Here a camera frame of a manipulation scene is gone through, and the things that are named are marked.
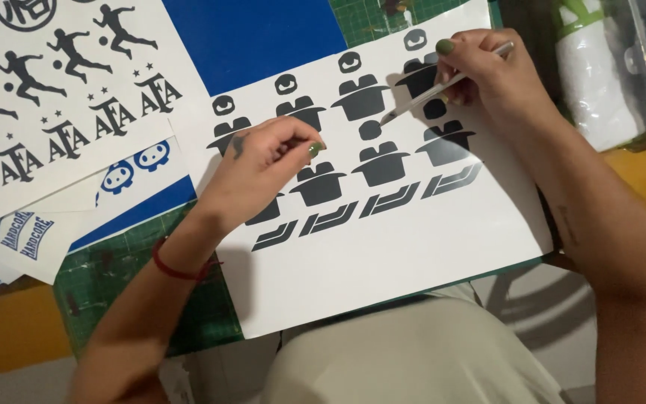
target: green fingernail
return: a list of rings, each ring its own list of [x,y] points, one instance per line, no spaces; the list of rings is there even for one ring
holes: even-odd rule
[[[448,40],[440,40],[435,44],[435,51],[443,56],[450,55],[453,49],[455,49],[455,44]]]
[[[321,150],[323,150],[323,143],[315,142],[308,148],[308,154],[311,155],[311,158],[314,158],[318,156],[318,152],[320,152]]]

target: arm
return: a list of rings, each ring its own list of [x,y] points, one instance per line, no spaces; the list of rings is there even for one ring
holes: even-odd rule
[[[281,156],[277,150],[294,138],[300,144]],[[196,275],[226,234],[262,211],[310,163],[309,148],[320,136],[298,119],[281,117],[234,141],[196,206],[159,250],[161,261],[176,271]],[[89,339],[74,376],[73,402],[165,401],[157,369],[194,286],[149,261]]]
[[[505,40],[516,43],[507,61],[488,52]],[[565,255],[595,292],[598,402],[646,402],[646,203],[557,112],[514,31],[475,30],[451,43],[438,46],[440,77],[454,67],[477,85],[446,95],[484,109],[543,190]]]

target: left hand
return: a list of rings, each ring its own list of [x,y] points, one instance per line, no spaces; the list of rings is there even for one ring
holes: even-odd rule
[[[216,218],[225,236],[264,210],[323,149],[318,131],[290,116],[237,132],[194,209]]]

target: blue cartoon character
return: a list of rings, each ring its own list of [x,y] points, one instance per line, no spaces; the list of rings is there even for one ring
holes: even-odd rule
[[[101,183],[101,189],[106,192],[111,192],[114,195],[119,195],[121,193],[121,188],[128,188],[133,183],[133,167],[126,162],[121,160],[116,164],[108,168],[106,177],[104,177],[103,182]]]
[[[154,172],[160,165],[169,162],[169,152],[171,147],[169,142],[163,141],[154,144],[146,150],[139,151],[133,155],[133,162],[136,163],[138,168]]]

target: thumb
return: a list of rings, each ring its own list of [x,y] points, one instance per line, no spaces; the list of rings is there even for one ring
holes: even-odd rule
[[[505,60],[495,53],[480,49],[477,43],[461,40],[440,40],[435,45],[440,59],[471,78],[478,85],[488,85]]]
[[[282,188],[295,174],[298,174],[298,171],[303,170],[303,167],[309,164],[321,150],[323,150],[321,142],[300,143],[268,168],[271,179]]]

